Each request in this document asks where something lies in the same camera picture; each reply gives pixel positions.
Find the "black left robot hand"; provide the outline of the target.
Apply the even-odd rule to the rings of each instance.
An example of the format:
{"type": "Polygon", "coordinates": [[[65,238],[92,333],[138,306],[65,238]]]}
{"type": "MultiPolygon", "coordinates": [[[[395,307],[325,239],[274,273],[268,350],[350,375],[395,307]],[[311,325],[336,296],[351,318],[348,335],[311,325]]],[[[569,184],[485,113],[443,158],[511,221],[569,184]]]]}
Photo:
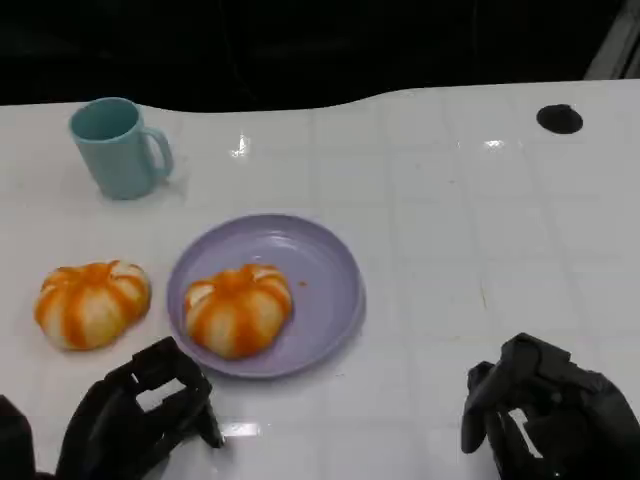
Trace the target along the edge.
{"type": "Polygon", "coordinates": [[[199,436],[220,449],[212,385],[166,337],[88,390],[62,442],[57,479],[141,479],[182,441],[199,436]]]}

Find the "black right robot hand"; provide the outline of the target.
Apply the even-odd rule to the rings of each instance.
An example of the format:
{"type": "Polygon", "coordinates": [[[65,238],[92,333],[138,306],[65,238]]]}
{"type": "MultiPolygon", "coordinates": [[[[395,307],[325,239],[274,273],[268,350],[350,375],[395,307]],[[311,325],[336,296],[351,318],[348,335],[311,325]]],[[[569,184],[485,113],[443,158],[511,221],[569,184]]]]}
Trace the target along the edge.
{"type": "Polygon", "coordinates": [[[490,446],[502,479],[636,479],[639,421],[621,390],[526,333],[467,374],[461,450],[490,446]]]}

